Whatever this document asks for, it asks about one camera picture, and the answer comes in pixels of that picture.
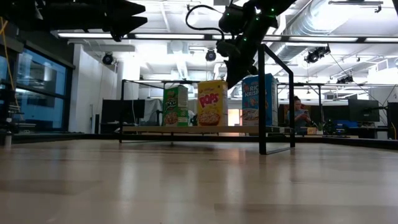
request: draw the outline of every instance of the wooden floor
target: wooden floor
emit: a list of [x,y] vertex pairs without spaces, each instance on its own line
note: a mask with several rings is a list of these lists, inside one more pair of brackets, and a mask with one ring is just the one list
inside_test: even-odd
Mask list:
[[0,152],[0,223],[398,223],[398,153],[68,141]]

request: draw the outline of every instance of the ceiling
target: ceiling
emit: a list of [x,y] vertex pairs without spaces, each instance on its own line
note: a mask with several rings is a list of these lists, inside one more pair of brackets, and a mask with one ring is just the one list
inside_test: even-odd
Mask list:
[[[234,1],[235,4],[243,5],[247,0]],[[191,30],[185,24],[185,16],[187,13],[187,4],[194,6],[197,4],[206,4],[224,11],[224,6],[229,1],[224,0],[164,0],[164,1],[131,1],[146,6],[146,12],[140,14],[148,18],[148,23],[133,31],[133,33],[163,33],[163,34],[192,34],[200,33],[197,30]],[[280,24],[284,21],[289,27],[289,21],[300,13],[301,9],[309,2],[309,0],[298,0],[280,17]],[[345,17],[345,20],[334,27],[328,35],[340,36],[356,36],[356,35],[380,35],[380,36],[396,36],[398,35],[398,16],[392,4],[392,0],[385,0],[381,5],[382,10],[375,13],[376,7],[355,7],[353,10],[349,6],[338,6],[338,10],[331,10],[331,7],[325,6],[320,13],[320,21],[322,27],[331,26],[336,18]],[[218,20],[221,14],[208,10],[199,9],[189,22],[195,27],[218,27]],[[82,30],[61,30],[61,32],[82,32]],[[100,30],[91,30],[90,32],[101,32]],[[268,34],[284,34],[283,29],[270,32]],[[116,43],[113,40],[70,40],[74,43],[80,43],[85,46],[85,50],[92,55],[104,55],[101,49],[107,49],[106,46],[115,45],[125,46],[125,50],[121,52],[114,51],[114,56],[118,60],[124,60],[129,55],[139,58],[141,64],[141,75],[144,79],[166,80],[175,79],[173,72],[178,72],[181,65],[177,65],[175,55],[170,51],[169,40],[123,40]],[[188,71],[188,79],[206,80],[206,73],[225,72],[223,68],[223,60],[220,55],[214,62],[207,62],[205,55],[207,49],[216,47],[214,41],[198,41],[184,40],[183,46],[186,51],[183,55],[185,66]],[[389,58],[398,57],[398,45],[396,44],[330,44],[331,55],[319,60],[317,63],[307,65],[303,58],[307,55],[308,50],[314,47],[304,47],[301,54],[298,54],[288,62],[288,66],[295,73],[295,82],[327,82],[330,78],[338,78],[342,74],[342,69],[347,70],[358,78],[366,78],[369,70],[379,62],[385,62]],[[287,81],[286,73],[281,71],[274,62],[267,61],[266,72],[271,72],[279,77],[282,82]]]

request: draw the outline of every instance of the white ceiling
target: white ceiling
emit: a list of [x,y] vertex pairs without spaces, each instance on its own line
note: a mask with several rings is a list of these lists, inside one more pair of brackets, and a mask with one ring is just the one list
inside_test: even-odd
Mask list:
[[[146,12],[140,14],[148,18],[148,23],[133,32],[150,32],[150,33],[195,33],[199,31],[191,30],[185,24],[185,16],[187,13],[188,1],[179,0],[165,0],[165,1],[132,1],[146,6]],[[193,1],[189,4],[207,4],[214,6],[213,0]],[[299,10],[308,3],[308,0],[298,0],[285,13],[287,21],[291,19]],[[224,6],[214,6],[217,10],[223,11]],[[218,19],[221,14],[213,12],[208,9],[200,9],[198,13],[192,17],[192,22],[195,27],[217,27]],[[374,13],[374,7],[368,9],[361,9],[353,12],[351,17],[343,25],[335,29],[331,35],[398,35],[398,16],[394,9],[391,0],[385,0],[382,5],[382,11]],[[120,60],[125,55],[134,54],[139,58],[141,63],[141,74],[145,77],[156,78],[156,75],[171,74],[172,70],[177,69],[175,57],[172,54],[167,54],[167,43],[165,40],[123,40],[121,43],[115,43],[113,40],[90,40],[91,45],[133,45],[136,47],[134,53],[129,52],[115,52],[114,55]],[[215,48],[216,43],[212,41],[185,41],[189,46],[203,46],[206,48]],[[354,75],[365,77],[368,74],[366,67],[374,65],[374,63],[363,62],[369,59],[382,58],[387,55],[398,55],[398,45],[394,44],[330,44],[331,54],[339,61],[343,69],[351,68],[356,65],[362,66],[364,69],[357,71]],[[295,72],[298,77],[329,77],[341,72],[341,68],[332,61],[331,57],[324,58],[319,62],[306,68],[303,63],[305,55],[297,56],[291,62],[289,67]],[[362,57],[360,62],[355,62],[356,57]],[[205,79],[205,71],[213,71],[216,63],[206,62],[205,53],[195,52],[194,54],[185,55],[186,65],[188,71],[203,71],[203,77],[191,77],[192,80]],[[277,66],[268,65],[267,69],[272,71],[279,71]]]

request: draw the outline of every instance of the rice krispies cereal box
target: rice krispies cereal box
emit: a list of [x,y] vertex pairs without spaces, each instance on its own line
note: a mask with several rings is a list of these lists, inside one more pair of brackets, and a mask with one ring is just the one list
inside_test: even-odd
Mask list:
[[182,85],[164,90],[163,126],[188,126],[188,88]]
[[[266,74],[266,126],[278,125],[277,81],[272,74]],[[243,126],[259,125],[259,82],[258,76],[242,80]]]
[[198,83],[198,126],[228,126],[228,86],[225,81]]

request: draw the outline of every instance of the blue cereal box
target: blue cereal box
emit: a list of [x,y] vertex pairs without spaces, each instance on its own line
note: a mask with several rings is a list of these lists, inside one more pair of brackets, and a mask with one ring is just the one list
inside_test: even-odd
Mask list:
[[[277,81],[266,74],[266,126],[278,125]],[[242,81],[243,126],[259,125],[259,77],[248,77]]]

